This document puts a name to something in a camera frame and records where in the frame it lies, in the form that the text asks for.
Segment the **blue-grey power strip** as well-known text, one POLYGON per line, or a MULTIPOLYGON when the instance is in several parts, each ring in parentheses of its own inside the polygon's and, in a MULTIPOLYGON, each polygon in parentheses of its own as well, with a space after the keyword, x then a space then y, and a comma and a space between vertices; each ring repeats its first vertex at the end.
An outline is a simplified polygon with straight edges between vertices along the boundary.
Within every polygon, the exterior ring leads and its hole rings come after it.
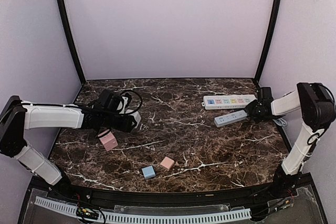
POLYGON ((217 127, 222 127, 245 120, 247 116, 248 114, 244 110, 240 110, 233 113, 218 116, 214 119, 214 123, 217 127))

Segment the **white cube socket adapter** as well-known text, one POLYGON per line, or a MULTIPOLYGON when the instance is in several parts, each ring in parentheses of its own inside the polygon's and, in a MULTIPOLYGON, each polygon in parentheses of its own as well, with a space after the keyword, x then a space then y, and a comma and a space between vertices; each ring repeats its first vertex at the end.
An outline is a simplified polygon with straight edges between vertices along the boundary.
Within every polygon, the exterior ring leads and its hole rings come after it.
POLYGON ((133 111, 133 110, 126 110, 126 113, 129 114, 129 117, 131 119, 131 128, 136 129, 138 127, 138 125, 140 124, 141 121, 141 116, 139 111, 133 111))

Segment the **pink plug adapter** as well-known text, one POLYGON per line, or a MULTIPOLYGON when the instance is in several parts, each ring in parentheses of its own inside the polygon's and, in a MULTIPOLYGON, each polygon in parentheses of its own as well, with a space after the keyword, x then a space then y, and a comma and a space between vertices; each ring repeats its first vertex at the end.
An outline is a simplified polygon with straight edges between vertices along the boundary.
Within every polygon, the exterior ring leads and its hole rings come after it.
POLYGON ((175 161, 169 157, 164 157, 163 160, 161 161, 160 165, 164 167, 167 170, 170 170, 172 166, 174 165, 175 161))

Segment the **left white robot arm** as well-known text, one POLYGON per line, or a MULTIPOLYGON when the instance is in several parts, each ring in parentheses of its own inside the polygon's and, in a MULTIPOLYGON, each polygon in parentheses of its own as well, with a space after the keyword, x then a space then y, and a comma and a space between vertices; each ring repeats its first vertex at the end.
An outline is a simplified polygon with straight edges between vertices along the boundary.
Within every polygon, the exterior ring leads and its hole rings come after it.
POLYGON ((118 96, 114 105, 91 106, 38 104, 11 96, 1 112, 1 154, 14 158, 51 186, 69 183, 64 172, 24 139, 36 128, 115 129, 130 133, 141 121, 138 110, 129 110, 129 98, 118 96))

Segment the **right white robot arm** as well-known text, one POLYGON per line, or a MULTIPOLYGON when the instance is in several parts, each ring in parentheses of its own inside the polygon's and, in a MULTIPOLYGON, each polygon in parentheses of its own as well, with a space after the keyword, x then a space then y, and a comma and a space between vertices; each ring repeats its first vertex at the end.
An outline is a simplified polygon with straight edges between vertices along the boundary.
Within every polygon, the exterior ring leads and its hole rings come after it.
POLYGON ((322 135, 335 121, 335 98, 332 92, 318 82, 299 82, 295 91, 274 99, 271 88, 263 87, 257 90, 257 99, 244 108, 248 117, 255 122, 279 119, 297 110, 301 111, 301 130, 281 164, 284 174, 290 176, 301 171, 322 135))

